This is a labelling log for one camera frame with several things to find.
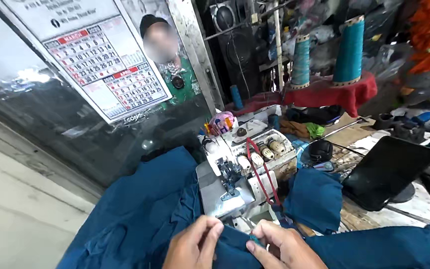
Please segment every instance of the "brown cloth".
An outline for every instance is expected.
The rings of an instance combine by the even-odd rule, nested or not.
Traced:
[[[309,138],[310,132],[308,131],[308,128],[306,128],[306,125],[299,124],[297,122],[290,122],[290,121],[279,121],[280,125],[280,132],[283,134],[294,134],[297,137],[300,138]]]

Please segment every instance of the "white sewing machine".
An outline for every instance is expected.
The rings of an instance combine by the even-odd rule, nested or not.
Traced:
[[[260,154],[250,144],[248,155],[247,138],[258,146]],[[256,207],[267,200],[263,188],[269,198],[274,196],[263,163],[275,190],[277,176],[296,171],[297,150],[283,134],[260,120],[250,120],[220,136],[200,136],[200,142],[207,161],[196,172],[206,215],[225,219],[260,213]]]

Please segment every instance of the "white pipe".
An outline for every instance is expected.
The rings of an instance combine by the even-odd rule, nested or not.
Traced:
[[[278,6],[278,0],[273,2],[273,6]],[[279,79],[279,89],[283,90],[284,82],[283,82],[283,64],[281,58],[281,36],[279,32],[279,10],[275,10],[273,12],[273,16],[275,16],[275,41],[276,41],[276,55],[278,61],[278,79]]]

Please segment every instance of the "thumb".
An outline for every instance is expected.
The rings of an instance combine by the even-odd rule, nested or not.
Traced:
[[[247,249],[257,258],[265,269],[287,269],[284,263],[255,242],[248,241]]]
[[[224,228],[224,225],[221,223],[218,223],[210,231],[208,231],[208,234],[205,238],[204,245],[202,246],[202,249],[200,250],[200,256],[199,261],[203,264],[212,264],[213,258],[214,258],[214,252],[215,252],[215,246],[218,241],[218,237],[220,237],[220,234],[222,233]]]

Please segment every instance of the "wall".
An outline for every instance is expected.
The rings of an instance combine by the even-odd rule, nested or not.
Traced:
[[[93,206],[0,152],[0,268],[55,268]]]

